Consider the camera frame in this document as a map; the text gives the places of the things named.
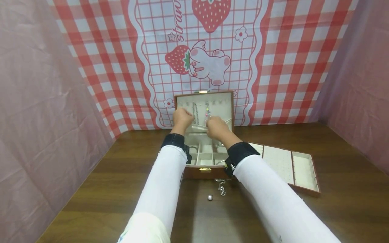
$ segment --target silver chain necklace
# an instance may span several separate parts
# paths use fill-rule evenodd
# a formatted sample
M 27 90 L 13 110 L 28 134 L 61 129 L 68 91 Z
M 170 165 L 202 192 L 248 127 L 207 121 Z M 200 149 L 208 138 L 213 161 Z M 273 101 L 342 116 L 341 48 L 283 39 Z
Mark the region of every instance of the silver chain necklace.
M 197 124 L 197 125 L 199 125 L 199 122 L 198 122 L 198 113 L 197 113 L 197 104 L 194 102 L 193 103 L 193 107 L 192 107 L 192 109 L 193 109 L 193 115 L 194 115 L 194 123 L 195 124 Z

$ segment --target necklace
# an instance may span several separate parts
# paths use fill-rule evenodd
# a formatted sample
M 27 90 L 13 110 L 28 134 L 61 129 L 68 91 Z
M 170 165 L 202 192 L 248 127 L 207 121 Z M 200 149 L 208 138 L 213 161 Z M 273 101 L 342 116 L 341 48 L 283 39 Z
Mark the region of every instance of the necklace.
M 194 123 L 199 125 L 198 114 L 197 114 L 197 104 L 195 102 L 193 103 L 192 110 L 193 110 L 194 121 L 195 121 Z
M 205 123 L 207 123 L 207 120 L 211 117 L 211 111 L 209 110 L 209 103 L 208 101 L 205 102 L 205 108 L 206 108 L 206 112 L 205 112 Z

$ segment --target gingham pattern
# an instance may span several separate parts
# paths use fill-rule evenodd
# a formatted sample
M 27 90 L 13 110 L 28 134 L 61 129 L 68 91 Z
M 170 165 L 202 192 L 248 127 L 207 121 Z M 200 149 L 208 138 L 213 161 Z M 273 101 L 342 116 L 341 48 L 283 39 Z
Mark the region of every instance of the gingham pattern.
M 174 22 L 171 0 L 137 1 L 137 23 L 128 18 L 128 0 L 47 1 L 113 137 L 129 129 L 171 126 L 173 95 L 208 88 L 234 90 L 236 125 L 306 121 L 357 4 L 357 0 L 270 1 L 260 24 L 262 48 L 256 65 L 250 66 L 260 1 L 232 1 L 228 17 L 211 34 L 193 19 L 191 1 L 180 1 L 185 44 L 191 48 L 204 39 L 208 53 L 222 49 L 231 58 L 226 82 L 212 86 L 207 80 L 174 73 L 165 62 L 165 54 L 181 44 L 167 40 Z M 140 49 L 134 25 L 143 29 Z M 234 34 L 242 26 L 247 39 L 239 42 Z M 258 77 L 252 77 L 253 68 Z M 251 78 L 255 80 L 248 90 Z
M 261 23 L 266 44 L 251 124 L 305 122 L 358 0 L 275 1 Z

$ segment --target strawberry print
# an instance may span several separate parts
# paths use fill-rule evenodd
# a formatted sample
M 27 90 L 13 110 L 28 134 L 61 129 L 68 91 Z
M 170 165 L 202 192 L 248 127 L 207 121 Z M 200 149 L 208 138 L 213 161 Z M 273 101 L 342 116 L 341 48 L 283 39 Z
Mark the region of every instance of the strawberry print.
M 213 33 L 227 18 L 231 0 L 193 0 L 193 13 L 207 33 Z
M 169 66 L 176 72 L 181 75 L 188 74 L 190 64 L 190 49 L 186 45 L 178 45 L 166 54 L 165 61 L 169 64 Z

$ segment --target white sleeve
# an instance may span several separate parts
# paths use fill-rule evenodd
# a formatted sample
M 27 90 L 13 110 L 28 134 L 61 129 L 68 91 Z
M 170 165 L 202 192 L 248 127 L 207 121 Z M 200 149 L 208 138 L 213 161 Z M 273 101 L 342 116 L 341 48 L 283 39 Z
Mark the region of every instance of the white sleeve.
M 186 161 L 186 154 L 176 146 L 168 145 L 160 150 L 135 211 L 119 242 L 170 242 Z
M 253 196 L 282 242 L 340 242 L 261 156 L 247 156 L 236 166 L 233 174 Z

